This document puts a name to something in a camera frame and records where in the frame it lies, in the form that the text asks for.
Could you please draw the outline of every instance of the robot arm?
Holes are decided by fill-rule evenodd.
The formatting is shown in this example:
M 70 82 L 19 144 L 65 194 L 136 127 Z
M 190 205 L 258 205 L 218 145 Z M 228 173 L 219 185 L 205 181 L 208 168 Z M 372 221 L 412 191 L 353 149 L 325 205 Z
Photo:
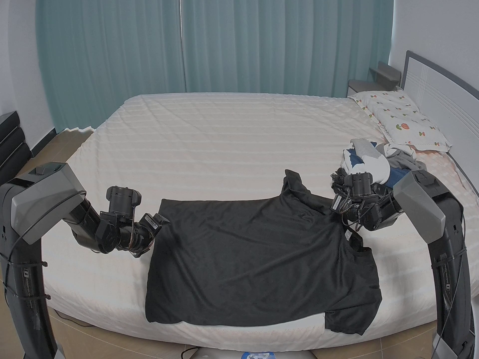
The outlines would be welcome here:
M 98 253 L 130 251 L 139 258 L 164 224 L 159 214 L 134 222 L 141 203 L 136 190 L 113 186 L 108 212 L 98 214 L 68 164 L 51 162 L 0 187 L 0 257 L 5 299 L 26 359 L 61 358 L 46 308 L 41 237 L 60 220 L 75 240 Z
M 434 175 L 410 171 L 394 188 L 371 184 L 370 173 L 332 175 L 332 211 L 368 230 L 390 226 L 404 212 L 427 243 L 434 275 L 435 358 L 471 358 L 473 317 L 463 206 Z

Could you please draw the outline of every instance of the blue sticker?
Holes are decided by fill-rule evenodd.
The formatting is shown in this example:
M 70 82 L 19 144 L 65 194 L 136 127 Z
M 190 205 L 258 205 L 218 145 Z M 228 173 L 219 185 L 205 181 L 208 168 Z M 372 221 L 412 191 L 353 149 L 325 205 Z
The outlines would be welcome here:
M 241 359 L 276 359 L 274 352 L 245 352 Z

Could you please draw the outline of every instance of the baseboard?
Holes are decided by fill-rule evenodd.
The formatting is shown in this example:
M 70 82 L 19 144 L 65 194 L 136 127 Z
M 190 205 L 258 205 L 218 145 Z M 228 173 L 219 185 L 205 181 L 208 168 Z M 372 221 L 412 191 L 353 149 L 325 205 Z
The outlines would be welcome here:
M 42 150 L 46 146 L 46 144 L 48 144 L 51 140 L 53 140 L 53 138 L 56 135 L 57 135 L 57 131 L 55 130 L 55 128 L 50 130 L 48 134 L 45 137 L 43 137 L 40 140 L 40 142 L 33 147 L 32 157 L 35 157 L 40 152 L 40 150 Z

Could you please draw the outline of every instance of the bed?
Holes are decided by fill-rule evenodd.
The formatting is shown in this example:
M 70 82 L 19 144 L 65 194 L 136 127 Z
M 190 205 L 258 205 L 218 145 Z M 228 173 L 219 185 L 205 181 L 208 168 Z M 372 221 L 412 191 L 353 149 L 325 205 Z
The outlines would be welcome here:
M 422 87 L 429 82 L 427 76 L 421 77 L 418 72 L 425 65 L 419 63 L 414 66 L 413 61 L 409 62 L 415 69 L 411 74 L 405 73 L 404 89 L 456 145 L 460 140 L 447 134 L 454 130 L 447 126 L 443 129 L 444 117 L 431 115 L 427 109 L 431 100 L 424 93 L 421 98 Z M 418 82 L 411 82 L 413 74 L 419 74 Z M 444 85 L 440 81 L 436 90 L 441 86 Z M 256 93 L 143 95 L 127 100 L 68 163 L 97 210 L 108 209 L 105 192 L 111 185 L 139 190 L 140 214 L 157 212 L 162 198 L 273 197 L 279 194 L 285 169 L 299 172 L 314 194 L 332 198 L 330 174 L 338 168 L 343 148 L 357 137 L 383 140 L 376 125 L 349 98 Z M 419 152 L 418 159 L 464 206 L 471 293 L 476 296 L 479 200 L 453 160 L 463 159 L 464 153 L 459 149 L 455 152 L 454 147 L 451 152 Z M 467 162 L 466 169 L 461 166 L 468 174 L 471 166 Z M 376 318 L 363 336 L 326 330 L 323 314 L 262 327 L 150 324 L 144 307 L 151 252 L 139 260 L 119 251 L 94 254 L 75 242 L 63 222 L 43 238 L 43 259 L 48 262 L 44 270 L 45 291 L 52 297 L 49 306 L 108 330 L 240 351 L 340 346 L 434 320 L 429 254 L 409 219 L 402 215 L 393 226 L 364 231 L 362 236 L 364 245 L 373 249 L 383 296 Z

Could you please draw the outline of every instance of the black t-shirt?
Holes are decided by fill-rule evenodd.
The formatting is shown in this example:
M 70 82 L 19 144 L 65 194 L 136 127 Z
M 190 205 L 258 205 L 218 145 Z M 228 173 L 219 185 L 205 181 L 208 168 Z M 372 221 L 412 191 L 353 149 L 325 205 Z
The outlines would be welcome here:
M 362 335 L 382 299 L 377 269 L 331 202 L 288 170 L 270 199 L 162 200 L 171 224 L 155 240 L 147 320 L 266 326 L 326 312 L 326 328 Z

